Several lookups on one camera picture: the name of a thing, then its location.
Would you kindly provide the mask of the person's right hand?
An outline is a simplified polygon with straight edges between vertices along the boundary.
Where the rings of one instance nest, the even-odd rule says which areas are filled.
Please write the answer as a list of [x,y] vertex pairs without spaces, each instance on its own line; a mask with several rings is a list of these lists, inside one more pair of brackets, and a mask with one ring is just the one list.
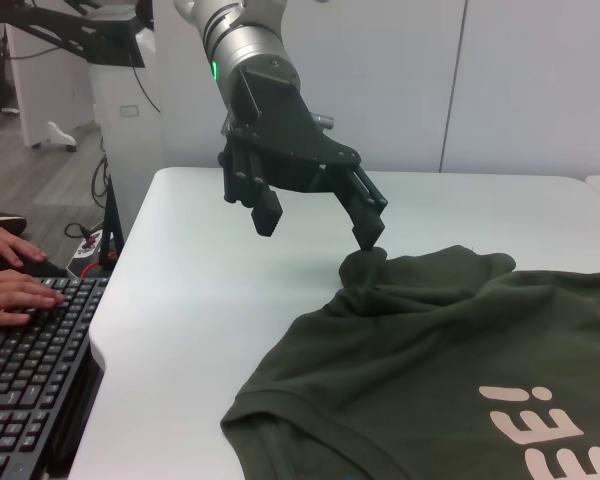
[[14,270],[0,272],[0,328],[19,327],[31,320],[27,309],[48,310],[65,297],[42,285],[36,278]]

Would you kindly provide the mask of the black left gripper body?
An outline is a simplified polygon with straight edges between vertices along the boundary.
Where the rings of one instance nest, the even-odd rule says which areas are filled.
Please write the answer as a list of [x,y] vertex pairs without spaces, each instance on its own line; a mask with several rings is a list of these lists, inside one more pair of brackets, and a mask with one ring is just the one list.
[[296,86],[241,67],[230,112],[223,168],[232,196],[256,196],[267,187],[363,194],[359,155],[323,133]]

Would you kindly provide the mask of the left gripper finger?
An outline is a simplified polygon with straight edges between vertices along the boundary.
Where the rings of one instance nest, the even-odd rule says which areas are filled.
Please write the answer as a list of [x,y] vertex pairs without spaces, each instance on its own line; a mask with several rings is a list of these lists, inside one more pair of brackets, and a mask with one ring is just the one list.
[[283,210],[266,180],[261,156],[237,140],[227,139],[218,163],[223,170],[224,200],[250,209],[256,232],[271,237]]
[[371,250],[385,229],[381,215],[387,199],[360,167],[327,166],[325,175],[332,193],[352,222],[352,233],[361,250]]

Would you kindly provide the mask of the person's left hand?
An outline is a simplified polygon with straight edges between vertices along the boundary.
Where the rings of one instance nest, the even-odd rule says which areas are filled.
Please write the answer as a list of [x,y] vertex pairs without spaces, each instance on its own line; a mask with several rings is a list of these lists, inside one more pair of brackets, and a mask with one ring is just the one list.
[[24,260],[45,262],[48,256],[38,247],[28,241],[9,233],[0,227],[0,256],[16,268],[24,266]]

